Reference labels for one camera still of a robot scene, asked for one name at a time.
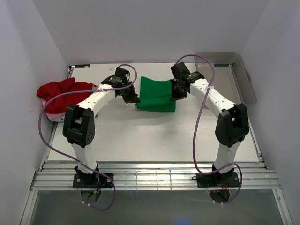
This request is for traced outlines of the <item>green t shirt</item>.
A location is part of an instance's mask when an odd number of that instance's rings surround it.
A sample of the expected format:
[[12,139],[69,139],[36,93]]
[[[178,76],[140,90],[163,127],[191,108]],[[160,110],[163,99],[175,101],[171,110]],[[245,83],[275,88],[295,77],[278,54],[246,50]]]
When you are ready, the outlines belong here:
[[139,99],[140,102],[135,104],[138,110],[159,113],[173,113],[176,110],[170,80],[156,81],[142,76]]

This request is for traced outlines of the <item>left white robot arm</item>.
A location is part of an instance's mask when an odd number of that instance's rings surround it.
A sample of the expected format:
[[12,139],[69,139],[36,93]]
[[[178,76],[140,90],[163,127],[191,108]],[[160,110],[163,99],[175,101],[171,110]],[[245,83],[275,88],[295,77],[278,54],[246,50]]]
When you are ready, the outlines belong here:
[[75,171],[87,186],[94,187],[98,183],[98,164],[91,145],[96,135],[95,116],[117,96],[121,96],[126,104],[140,101],[133,82],[129,79],[130,72],[117,67],[114,75],[105,78],[86,99],[66,108],[63,136],[71,144],[76,158],[80,161]]

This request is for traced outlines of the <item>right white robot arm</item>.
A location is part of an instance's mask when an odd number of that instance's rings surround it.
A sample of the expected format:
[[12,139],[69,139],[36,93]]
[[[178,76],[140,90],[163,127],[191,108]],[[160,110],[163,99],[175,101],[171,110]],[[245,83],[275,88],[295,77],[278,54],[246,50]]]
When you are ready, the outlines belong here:
[[208,107],[217,118],[215,136],[219,142],[217,158],[211,172],[198,172],[194,179],[199,187],[220,187],[239,181],[234,172],[237,149],[249,133],[248,110],[221,95],[198,71],[191,73],[184,62],[171,67],[173,74],[172,98],[181,100],[191,94],[197,97],[202,108]]

